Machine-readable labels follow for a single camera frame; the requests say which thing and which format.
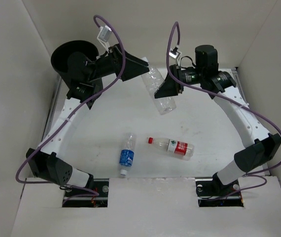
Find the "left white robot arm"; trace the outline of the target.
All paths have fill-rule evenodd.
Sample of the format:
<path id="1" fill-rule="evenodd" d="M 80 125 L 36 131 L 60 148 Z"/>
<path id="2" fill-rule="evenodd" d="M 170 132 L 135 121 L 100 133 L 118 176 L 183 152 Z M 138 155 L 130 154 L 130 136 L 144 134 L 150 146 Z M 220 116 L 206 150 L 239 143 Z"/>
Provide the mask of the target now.
<path id="1" fill-rule="evenodd" d="M 73 40 L 57 47 L 51 56 L 53 69 L 61 76 L 69 91 L 62 111 L 46 138 L 36 149 L 29 149 L 26 157 L 33 175 L 62 188 L 76 187 L 88 197 L 93 192 L 92 174 L 65 162 L 66 148 L 81 120 L 104 92 L 102 78 L 111 74 L 122 81 L 148 73 L 149 65 L 120 45 L 110 47 L 100 55 L 88 41 Z"/>

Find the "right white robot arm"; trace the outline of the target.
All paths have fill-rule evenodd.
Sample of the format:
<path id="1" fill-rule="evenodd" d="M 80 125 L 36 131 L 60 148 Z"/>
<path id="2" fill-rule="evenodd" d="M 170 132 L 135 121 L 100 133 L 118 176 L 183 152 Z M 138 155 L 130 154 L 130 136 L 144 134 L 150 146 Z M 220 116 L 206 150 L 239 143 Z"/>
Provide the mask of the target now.
<path id="1" fill-rule="evenodd" d="M 154 97 L 177 96 L 183 92 L 184 84 L 199 84 L 225 112 L 242 140 L 244 149 L 235 153 L 233 160 L 215 173 L 205 188 L 211 195 L 223 195 L 238 178 L 274 157 L 281 145 L 281 136 L 272 134 L 250 112 L 232 76 L 219 70 L 217 50 L 212 45 L 196 47 L 196 61 L 188 68 L 180 66 L 181 53 L 177 46 L 168 50 L 167 58 L 175 59 L 176 64 L 168 66 L 167 77 Z"/>

